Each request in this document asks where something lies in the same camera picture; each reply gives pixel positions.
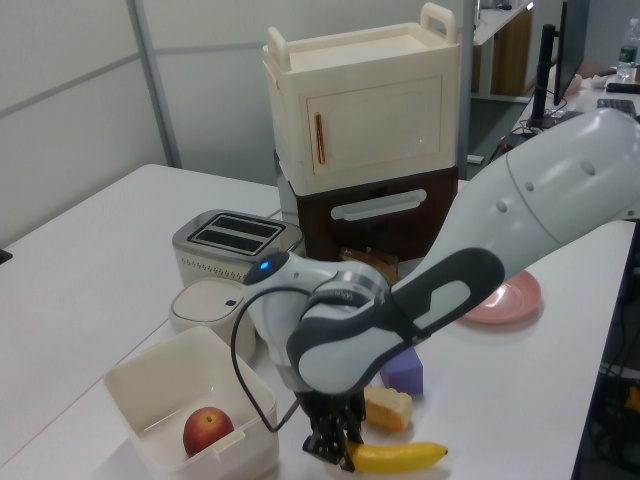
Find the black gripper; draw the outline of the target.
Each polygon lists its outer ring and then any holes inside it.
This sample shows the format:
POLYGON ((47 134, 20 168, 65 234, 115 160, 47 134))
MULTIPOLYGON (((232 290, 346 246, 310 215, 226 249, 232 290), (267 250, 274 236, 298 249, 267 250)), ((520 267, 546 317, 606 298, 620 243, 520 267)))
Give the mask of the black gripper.
POLYGON ((323 457, 326 444, 334 444, 339 467, 343 471, 355 471, 351 441, 363 442, 361 423, 366 418, 364 391, 335 395, 308 391, 296 392, 295 396, 312 429, 311 435, 303 442, 303 451, 314 457, 323 457))

